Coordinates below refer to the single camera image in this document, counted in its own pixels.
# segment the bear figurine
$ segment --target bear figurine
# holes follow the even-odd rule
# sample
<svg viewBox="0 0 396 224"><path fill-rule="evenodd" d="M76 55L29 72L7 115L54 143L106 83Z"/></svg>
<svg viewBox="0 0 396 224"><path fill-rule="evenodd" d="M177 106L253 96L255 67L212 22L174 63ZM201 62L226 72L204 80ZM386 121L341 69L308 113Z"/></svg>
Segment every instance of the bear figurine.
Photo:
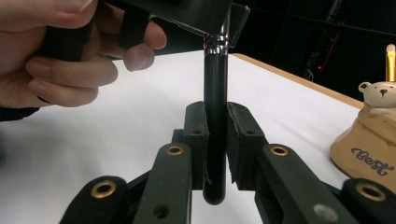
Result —
<svg viewBox="0 0 396 224"><path fill-rule="evenodd" d="M396 193L396 82L362 82L364 107L330 147L332 161L353 178Z"/></svg>
<svg viewBox="0 0 396 224"><path fill-rule="evenodd" d="M396 119L396 83L362 82L359 91L363 93L364 103L371 107L370 114L389 115Z"/></svg>

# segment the metal shaft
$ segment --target metal shaft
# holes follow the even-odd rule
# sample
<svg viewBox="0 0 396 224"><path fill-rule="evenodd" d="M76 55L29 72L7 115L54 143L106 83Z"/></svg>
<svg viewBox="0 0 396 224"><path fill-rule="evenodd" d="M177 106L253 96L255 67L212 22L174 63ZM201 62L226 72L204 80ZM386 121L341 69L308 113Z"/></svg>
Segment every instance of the metal shaft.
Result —
<svg viewBox="0 0 396 224"><path fill-rule="evenodd" d="M206 166L211 182L204 184L204 198L210 204L225 197L228 30L229 17L220 34L205 35L204 103L210 132Z"/></svg>

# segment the brass grommet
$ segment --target brass grommet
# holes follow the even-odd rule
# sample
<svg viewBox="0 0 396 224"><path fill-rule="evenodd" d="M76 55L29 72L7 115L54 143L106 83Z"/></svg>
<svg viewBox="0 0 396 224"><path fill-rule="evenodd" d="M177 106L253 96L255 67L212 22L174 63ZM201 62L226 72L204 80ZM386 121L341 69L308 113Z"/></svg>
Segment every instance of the brass grommet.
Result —
<svg viewBox="0 0 396 224"><path fill-rule="evenodd" d="M116 191L117 185L111 180L101 181L91 190L91 196L93 198L101 199L110 196L114 191Z"/></svg>
<svg viewBox="0 0 396 224"><path fill-rule="evenodd" d="M359 194L373 201L383 202L387 199L387 195L375 185L359 183L356 185L356 190Z"/></svg>
<svg viewBox="0 0 396 224"><path fill-rule="evenodd" d="M166 150L166 153L172 156L180 155L181 153L183 153L183 147L169 147Z"/></svg>
<svg viewBox="0 0 396 224"><path fill-rule="evenodd" d="M271 147L271 152L277 156L287 156L289 151L283 147Z"/></svg>

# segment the white tabletop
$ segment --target white tabletop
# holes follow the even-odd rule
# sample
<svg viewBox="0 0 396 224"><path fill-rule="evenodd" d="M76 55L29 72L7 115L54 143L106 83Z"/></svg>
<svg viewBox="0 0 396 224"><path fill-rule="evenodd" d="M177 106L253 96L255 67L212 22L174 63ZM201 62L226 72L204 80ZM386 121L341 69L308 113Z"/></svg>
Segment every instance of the white tabletop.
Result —
<svg viewBox="0 0 396 224"><path fill-rule="evenodd" d="M89 181L116 175L127 182L151 169L158 149L182 129L187 105L203 100L204 54L158 56L145 71L128 72L78 108L49 106L0 123L0 223L58 223ZM314 173L337 188L347 179L329 147L359 109L231 55L229 101L246 106L270 143L294 149ZM254 192L227 193L209 205L192 194L192 224L261 223Z"/></svg>

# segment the screw hole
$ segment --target screw hole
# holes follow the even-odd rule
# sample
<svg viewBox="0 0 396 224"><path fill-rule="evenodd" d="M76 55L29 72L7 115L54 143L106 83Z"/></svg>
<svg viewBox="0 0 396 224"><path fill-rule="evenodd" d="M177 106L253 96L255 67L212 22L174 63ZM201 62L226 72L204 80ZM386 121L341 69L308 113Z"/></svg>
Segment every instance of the screw hole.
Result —
<svg viewBox="0 0 396 224"><path fill-rule="evenodd" d="M180 155L183 153L182 147L169 147L167 153L172 156Z"/></svg>
<svg viewBox="0 0 396 224"><path fill-rule="evenodd" d="M271 152L277 156L286 156L289 154L288 150L283 147L272 147Z"/></svg>
<svg viewBox="0 0 396 224"><path fill-rule="evenodd" d="M169 216L169 207L164 204L159 204L154 208L153 215L158 219L163 219Z"/></svg>
<svg viewBox="0 0 396 224"><path fill-rule="evenodd" d="M116 191L116 187L116 183L111 180L101 181L93 186L91 196L97 199L108 197Z"/></svg>
<svg viewBox="0 0 396 224"><path fill-rule="evenodd" d="M318 217L322 218L325 221L328 221L328 222L337 222L338 221L337 213L327 205L320 204L320 203L316 204L314 206L314 211Z"/></svg>
<svg viewBox="0 0 396 224"><path fill-rule="evenodd" d="M356 190L362 196L371 199L373 201L382 202L387 199L385 193L380 190L377 186L370 185L370 184L358 184L356 186Z"/></svg>

